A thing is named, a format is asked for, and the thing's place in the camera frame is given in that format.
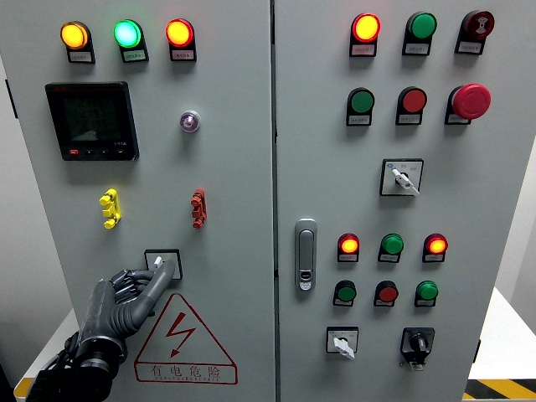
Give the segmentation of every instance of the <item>red indicator light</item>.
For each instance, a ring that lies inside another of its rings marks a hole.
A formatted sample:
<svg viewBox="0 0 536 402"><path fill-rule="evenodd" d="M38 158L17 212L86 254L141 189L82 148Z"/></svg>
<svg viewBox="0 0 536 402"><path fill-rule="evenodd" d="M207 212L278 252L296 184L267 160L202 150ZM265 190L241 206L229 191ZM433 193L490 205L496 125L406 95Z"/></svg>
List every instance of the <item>red indicator light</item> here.
<svg viewBox="0 0 536 402"><path fill-rule="evenodd" d="M433 234L426 238L425 247L430 254L444 254L449 244L442 234Z"/></svg>
<svg viewBox="0 0 536 402"><path fill-rule="evenodd" d="M359 250L359 239L355 234L344 234L338 241L338 248L344 254L355 254Z"/></svg>
<svg viewBox="0 0 536 402"><path fill-rule="evenodd" d="M359 14L353 20L352 34L360 42L373 42L378 37L380 29L379 18L374 14Z"/></svg>
<svg viewBox="0 0 536 402"><path fill-rule="evenodd" d="M177 18L166 27L167 41L177 48L188 46L193 40L192 24L185 19Z"/></svg>

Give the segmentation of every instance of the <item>orange indicator light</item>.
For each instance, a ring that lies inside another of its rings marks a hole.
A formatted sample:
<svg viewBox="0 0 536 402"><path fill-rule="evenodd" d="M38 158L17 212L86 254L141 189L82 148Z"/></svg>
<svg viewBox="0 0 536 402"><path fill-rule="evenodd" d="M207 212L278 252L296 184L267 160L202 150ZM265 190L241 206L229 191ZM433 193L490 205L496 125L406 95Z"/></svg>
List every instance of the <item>orange indicator light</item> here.
<svg viewBox="0 0 536 402"><path fill-rule="evenodd" d="M60 31L61 40L69 49L82 49L89 40L88 29L83 23L71 21L65 23Z"/></svg>
<svg viewBox="0 0 536 402"><path fill-rule="evenodd" d="M177 48L188 46L193 40L192 24L185 19L174 19L166 27L167 41Z"/></svg>
<svg viewBox="0 0 536 402"><path fill-rule="evenodd" d="M381 25L374 14L360 14L353 21L352 33L360 42L373 42L379 35Z"/></svg>

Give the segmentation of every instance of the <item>red push button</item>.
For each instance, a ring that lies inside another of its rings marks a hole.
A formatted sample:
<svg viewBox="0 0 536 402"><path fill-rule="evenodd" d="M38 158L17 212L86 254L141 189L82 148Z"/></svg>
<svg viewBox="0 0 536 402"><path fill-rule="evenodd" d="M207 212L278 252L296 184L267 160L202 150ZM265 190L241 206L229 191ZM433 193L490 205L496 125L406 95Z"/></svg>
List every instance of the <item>red push button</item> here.
<svg viewBox="0 0 536 402"><path fill-rule="evenodd" d="M484 85L472 83L462 86L452 97L452 110L461 118L477 119L486 113L492 103L492 94Z"/></svg>

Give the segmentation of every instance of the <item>warning sign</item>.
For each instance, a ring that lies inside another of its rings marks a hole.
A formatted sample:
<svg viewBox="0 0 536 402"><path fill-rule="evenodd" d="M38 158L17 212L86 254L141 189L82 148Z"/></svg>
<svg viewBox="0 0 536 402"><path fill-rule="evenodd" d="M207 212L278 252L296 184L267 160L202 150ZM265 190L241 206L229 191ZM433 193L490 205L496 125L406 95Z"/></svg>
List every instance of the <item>warning sign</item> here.
<svg viewBox="0 0 536 402"><path fill-rule="evenodd" d="M134 361L139 382L238 383L233 359L186 299L169 297Z"/></svg>

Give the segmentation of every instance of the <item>small round indicator lamp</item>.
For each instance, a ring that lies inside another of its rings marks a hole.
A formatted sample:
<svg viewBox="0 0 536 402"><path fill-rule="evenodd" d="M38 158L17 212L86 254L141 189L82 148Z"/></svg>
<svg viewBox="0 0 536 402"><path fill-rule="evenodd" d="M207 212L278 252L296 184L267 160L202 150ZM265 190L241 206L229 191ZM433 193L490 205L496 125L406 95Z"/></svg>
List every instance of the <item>small round indicator lamp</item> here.
<svg viewBox="0 0 536 402"><path fill-rule="evenodd" d="M477 119L492 104L492 94L484 85L471 83L462 86L452 96L452 110L461 118Z"/></svg>
<svg viewBox="0 0 536 402"><path fill-rule="evenodd" d="M84 48L89 41L89 29L78 21L65 23L59 33L61 40L69 49L78 50Z"/></svg>
<svg viewBox="0 0 536 402"><path fill-rule="evenodd" d="M352 34L359 42L373 42L378 37L380 29L379 18L374 14L359 14L353 20Z"/></svg>
<svg viewBox="0 0 536 402"><path fill-rule="evenodd" d="M425 240L425 248L430 254L439 255L445 254L449 244L446 241L446 237L442 234L431 234Z"/></svg>
<svg viewBox="0 0 536 402"><path fill-rule="evenodd" d="M185 19L177 18L170 21L166 27L167 41L176 48L183 48L192 43L192 24Z"/></svg>
<svg viewBox="0 0 536 402"><path fill-rule="evenodd" d="M344 254L354 254L359 250L359 239L355 234L343 234L338 240L338 247Z"/></svg>
<svg viewBox="0 0 536 402"><path fill-rule="evenodd" d="M473 40L484 40L495 27L495 18L489 11L471 11L461 22L461 28Z"/></svg>
<svg viewBox="0 0 536 402"><path fill-rule="evenodd" d="M142 40L142 30L134 21L124 19L116 23L114 37L117 43L123 48L134 48Z"/></svg>
<svg viewBox="0 0 536 402"><path fill-rule="evenodd" d="M408 31L417 39L430 38L437 29L437 20L430 13L415 13L408 20Z"/></svg>

